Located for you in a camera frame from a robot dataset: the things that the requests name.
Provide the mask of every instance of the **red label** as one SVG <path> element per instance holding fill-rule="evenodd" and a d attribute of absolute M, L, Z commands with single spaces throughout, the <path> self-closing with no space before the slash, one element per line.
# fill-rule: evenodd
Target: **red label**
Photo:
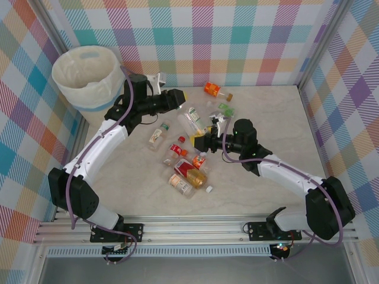
<path fill-rule="evenodd" d="M 187 171 L 195 169 L 195 167 L 186 159 L 180 159 L 175 165 L 175 171 L 180 173 L 183 177 L 187 177 Z"/>
<path fill-rule="evenodd" d="M 171 148 L 170 148 L 172 151 L 174 151 L 176 154 L 178 154 L 179 156 L 181 155 L 182 153 L 182 148 L 180 148 L 178 145 L 171 145 Z"/>

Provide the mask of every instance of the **plastic bottle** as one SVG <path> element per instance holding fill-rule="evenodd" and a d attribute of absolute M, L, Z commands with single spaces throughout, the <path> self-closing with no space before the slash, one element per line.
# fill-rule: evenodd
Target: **plastic bottle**
<path fill-rule="evenodd" d="M 175 164 L 174 169 L 181 176 L 185 177 L 194 188 L 205 188 L 205 191 L 208 193 L 212 191 L 213 187 L 207 184 L 207 176 L 196 169 L 195 166 L 186 159 L 180 159 L 179 162 Z"/>
<path fill-rule="evenodd" d="M 208 131 L 207 126 L 203 123 L 193 106 L 181 109 L 178 114 L 178 121 L 189 137 L 204 135 Z"/>
<path fill-rule="evenodd" d="M 159 128 L 155 129 L 153 135 L 150 137 L 147 145 L 151 151 L 156 152 L 159 146 L 165 141 L 167 137 L 167 131 L 170 128 L 170 122 L 165 120 Z"/>
<path fill-rule="evenodd" d="M 188 183 L 184 177 L 178 175 L 177 173 L 174 173 L 172 169 L 167 172 L 165 177 L 168 184 L 175 188 L 181 195 L 184 195 L 188 199 L 194 196 L 196 192 L 194 187 Z"/>
<path fill-rule="evenodd" d="M 225 117 L 234 117 L 235 116 L 235 109 L 231 108 L 227 104 L 224 103 L 217 103 L 217 102 L 207 102 L 207 109 L 210 113 L 210 116 L 212 115 L 218 115 L 223 114 Z"/>
<path fill-rule="evenodd" d="M 182 151 L 182 156 L 185 157 L 188 161 L 195 166 L 196 169 L 208 175 L 211 171 L 209 164 L 207 163 L 207 159 L 205 158 L 205 153 L 189 153 L 187 150 Z"/>
<path fill-rule="evenodd" d="M 221 90 L 221 87 L 217 86 L 216 84 L 212 84 L 210 82 L 205 84 L 204 92 L 209 93 L 210 95 L 216 97 L 216 98 L 222 98 L 226 101 L 230 102 L 233 98 L 233 95 L 229 93 L 226 95 L 223 90 Z"/>
<path fill-rule="evenodd" d="M 163 157 L 163 163 L 167 166 L 171 166 L 176 162 L 178 157 L 182 154 L 182 144 L 184 144 L 185 138 L 180 136 L 178 142 L 171 144 L 168 148 L 165 156 Z"/>

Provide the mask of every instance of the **metal rail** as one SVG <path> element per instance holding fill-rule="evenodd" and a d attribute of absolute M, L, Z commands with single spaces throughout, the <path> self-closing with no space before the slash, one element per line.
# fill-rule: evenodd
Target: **metal rail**
<path fill-rule="evenodd" d="M 266 215 L 226 215 L 226 216 L 146 216 L 125 217 L 127 223 L 143 223 L 143 239 L 139 245 L 170 244 L 275 244 L 277 241 L 250 242 L 249 236 L 242 231 L 247 222 L 265 221 Z M 78 221 L 71 230 L 70 218 L 65 211 L 57 211 L 54 222 L 42 222 L 34 243 L 42 246 L 94 245 L 89 242 L 91 230 L 87 223 Z M 353 223 L 343 230 L 343 240 L 358 241 Z M 308 243 L 309 237 L 297 243 Z M 329 242 L 338 239 L 335 235 Z"/>

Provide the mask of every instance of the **orange bottle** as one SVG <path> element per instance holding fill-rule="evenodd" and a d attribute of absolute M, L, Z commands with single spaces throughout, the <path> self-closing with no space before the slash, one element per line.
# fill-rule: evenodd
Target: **orange bottle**
<path fill-rule="evenodd" d="M 224 94 L 221 91 L 221 87 L 217 86 L 216 84 L 212 84 L 210 82 L 205 84 L 204 92 L 209 93 L 210 95 L 216 97 L 216 98 L 223 98 L 230 102 L 233 98 L 233 95 L 229 93 L 228 95 Z"/>

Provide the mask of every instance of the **table surface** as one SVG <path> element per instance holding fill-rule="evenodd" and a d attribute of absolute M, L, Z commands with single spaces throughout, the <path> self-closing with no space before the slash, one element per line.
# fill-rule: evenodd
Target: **table surface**
<path fill-rule="evenodd" d="M 202 88 L 180 88 L 188 102 L 198 106 L 213 98 Z M 236 119 L 248 118 L 257 129 L 258 141 L 285 162 L 313 175 L 324 177 L 316 145 L 295 86 L 223 87 L 234 97 L 236 108 L 228 133 Z M 158 152 L 147 149 L 147 141 L 164 119 L 172 125 L 168 138 Z M 144 122 L 153 120 L 144 117 Z M 88 130 L 86 140 L 95 134 Z M 240 164 L 225 163 L 221 150 L 208 160 L 212 171 L 208 176 L 214 189 L 211 193 L 198 190 L 191 199 L 184 198 L 163 179 L 166 166 L 161 163 L 166 149 L 184 131 L 176 121 L 176 111 L 159 116 L 152 125 L 139 125 L 105 161 L 92 188 L 100 201 L 121 215 L 236 215 L 267 214 L 281 206 L 301 204 L 301 199 L 271 180 L 247 172 Z M 237 159 L 237 154 L 230 154 Z"/>

